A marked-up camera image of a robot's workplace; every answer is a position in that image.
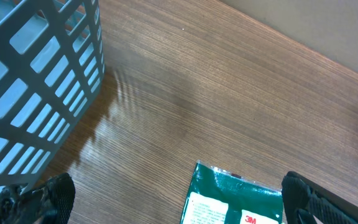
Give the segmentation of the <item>green gloves package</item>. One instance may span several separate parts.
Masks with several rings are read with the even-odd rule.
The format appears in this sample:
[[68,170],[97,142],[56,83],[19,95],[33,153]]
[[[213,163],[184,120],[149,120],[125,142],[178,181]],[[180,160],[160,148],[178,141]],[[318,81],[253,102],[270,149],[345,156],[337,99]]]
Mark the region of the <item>green gloves package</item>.
[[196,163],[180,223],[279,224],[282,220],[280,189]]

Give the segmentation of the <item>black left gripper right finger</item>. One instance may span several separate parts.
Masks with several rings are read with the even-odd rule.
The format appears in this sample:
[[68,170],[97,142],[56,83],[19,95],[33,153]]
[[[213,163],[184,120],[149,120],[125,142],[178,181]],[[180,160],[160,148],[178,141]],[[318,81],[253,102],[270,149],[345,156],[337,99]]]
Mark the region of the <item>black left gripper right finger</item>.
[[358,223],[357,206],[294,171],[282,180],[282,199],[288,224]]

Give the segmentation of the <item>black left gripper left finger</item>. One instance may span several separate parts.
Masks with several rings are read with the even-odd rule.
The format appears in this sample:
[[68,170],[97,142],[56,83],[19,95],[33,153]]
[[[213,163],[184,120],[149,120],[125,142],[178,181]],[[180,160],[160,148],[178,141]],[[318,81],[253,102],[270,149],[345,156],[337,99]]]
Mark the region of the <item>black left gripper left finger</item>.
[[23,188],[12,184],[2,189],[0,223],[68,223],[75,201],[75,185],[68,173],[24,193]]

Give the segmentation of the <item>dark grey plastic shopping basket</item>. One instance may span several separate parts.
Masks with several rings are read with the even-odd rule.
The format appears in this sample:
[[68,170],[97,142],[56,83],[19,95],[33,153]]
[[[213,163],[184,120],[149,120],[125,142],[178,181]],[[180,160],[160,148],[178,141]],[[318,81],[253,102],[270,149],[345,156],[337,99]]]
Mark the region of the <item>dark grey plastic shopping basket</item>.
[[104,72],[97,0],[0,1],[0,192],[32,188]]

